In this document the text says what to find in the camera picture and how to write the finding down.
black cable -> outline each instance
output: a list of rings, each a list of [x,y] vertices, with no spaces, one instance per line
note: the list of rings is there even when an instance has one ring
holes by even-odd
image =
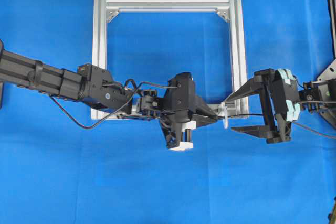
[[[128,79],[124,84],[124,89],[127,88],[129,82],[132,83],[132,85],[135,89],[137,88],[136,82],[133,79]]]
[[[133,91],[131,97],[128,99],[128,101],[126,103],[124,103],[122,106],[120,106],[118,109],[116,109],[115,111],[113,111],[112,113],[104,116],[102,119],[100,119],[97,123],[93,124],[92,126],[84,126],[82,124],[80,124],[72,115],[70,115],[66,109],[64,109],[62,107],[61,104],[59,104],[52,95],[49,95],[49,97],[52,99],[52,101],[65,113],[65,115],[67,115],[71,120],[73,120],[74,123],[76,123],[79,127],[85,129],[85,130],[90,130],[90,129],[93,129],[95,127],[97,127],[99,124],[101,124],[103,121],[105,121],[108,117],[118,113],[120,110],[122,110],[129,102],[131,102],[131,100],[133,99],[133,97],[135,96],[135,94],[137,93],[137,91],[140,89],[141,85],[143,84],[147,84],[147,85],[152,85],[152,86],[155,86],[155,87],[166,87],[166,86],[162,86],[162,85],[159,85],[159,84],[155,84],[155,83],[151,83],[151,82],[146,82],[146,81],[143,81],[143,82],[140,82],[140,84],[137,86],[137,88]],[[177,89],[178,87],[174,87],[174,86],[169,86],[169,88],[172,88],[172,89]]]
[[[336,139],[336,136],[326,135],[326,134],[324,134],[324,133],[321,133],[321,132],[318,132],[318,131],[316,131],[316,130],[313,130],[312,128],[307,127],[307,126],[302,125],[302,124],[297,123],[297,122],[292,122],[292,123],[295,124],[295,125],[297,125],[297,126],[299,126],[299,127],[301,127],[301,128],[304,128],[304,129],[306,129],[306,130],[308,130],[308,131],[311,131],[311,132],[313,132],[313,133],[315,133],[315,134],[318,134],[318,135],[320,135],[320,136],[325,136],[325,137],[327,137],[327,138]]]
[[[296,83],[297,83],[300,87],[302,87],[302,88],[304,89],[304,86],[302,86],[302,85],[299,83],[298,78],[296,79]]]
[[[295,102],[299,104],[305,104],[305,103],[336,103],[336,101],[300,101],[300,102]]]
[[[236,118],[238,116],[249,116],[249,115],[264,116],[263,114],[250,113],[250,114],[229,115],[228,118]]]

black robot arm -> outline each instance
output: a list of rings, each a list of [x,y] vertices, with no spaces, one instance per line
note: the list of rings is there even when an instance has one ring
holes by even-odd
[[[115,82],[112,74],[105,69],[85,64],[77,72],[58,69],[38,60],[14,54],[4,49],[0,41],[0,82],[9,82],[18,87],[37,90],[48,94],[52,100],[79,126],[92,129],[93,126],[79,124],[56,100],[82,102],[93,109],[115,114],[120,119],[159,119],[167,148],[192,148],[191,130],[217,122],[220,118],[195,91],[195,82],[190,73],[180,73],[169,81],[168,86],[142,82],[139,85],[129,79],[125,85]],[[157,90],[140,89],[143,84],[166,88],[163,98]],[[139,95],[132,112],[133,97]]]

metal bracket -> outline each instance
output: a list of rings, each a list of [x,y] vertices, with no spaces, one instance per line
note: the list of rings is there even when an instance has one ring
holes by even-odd
[[[336,59],[317,77],[317,81],[326,81],[336,78]],[[321,92],[322,100],[327,101],[328,95]],[[331,126],[336,129],[336,111],[326,110],[319,113]]]
[[[118,10],[109,12],[109,17],[107,18],[107,23],[110,23],[115,17],[117,17],[117,15],[119,14]]]
[[[0,109],[2,108],[2,99],[3,99],[3,94],[4,94],[4,86],[5,86],[5,83],[0,82]]]
[[[121,12],[202,12],[219,15],[229,24],[232,91],[237,91],[247,81],[242,0],[94,0],[92,64],[102,69],[107,67],[107,23]],[[247,97],[225,104],[228,105],[228,115],[248,113]],[[220,104],[211,106],[218,111]],[[102,111],[91,110],[93,120],[105,115]]]
[[[218,14],[218,16],[221,17],[225,22],[228,23],[228,22],[230,21],[229,17],[227,16],[226,11],[224,11],[224,10],[219,10],[219,11],[217,12],[217,14]]]

blue backdrop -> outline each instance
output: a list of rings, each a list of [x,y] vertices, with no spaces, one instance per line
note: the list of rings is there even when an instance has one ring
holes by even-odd
[[[91,62],[93,0],[1,0],[6,49],[76,70]],[[248,76],[290,68],[313,80],[332,61],[327,0],[243,0]],[[118,81],[165,84],[192,71],[198,93],[231,92],[227,24],[215,14],[122,14],[109,24]],[[84,105],[65,106],[91,124]],[[257,98],[250,111],[259,112]],[[318,115],[300,122],[335,134]],[[255,125],[260,118],[231,120]],[[77,128],[49,98],[5,86],[0,110],[0,223],[327,223],[336,196],[334,140],[293,127],[264,140],[217,123],[195,149],[165,149],[156,121]]]

white plastic part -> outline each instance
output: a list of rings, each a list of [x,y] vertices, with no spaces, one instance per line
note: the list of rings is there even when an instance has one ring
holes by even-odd
[[[196,121],[190,121],[182,124],[182,132],[184,132],[185,130],[194,130],[194,129],[196,129]]]
[[[229,127],[229,120],[228,120],[228,113],[227,113],[227,106],[225,106],[225,102],[222,102],[218,107],[218,115],[223,116],[223,126],[225,129]]]
[[[179,147],[171,148],[172,151],[185,151],[194,148],[194,143],[191,142],[180,142]]]

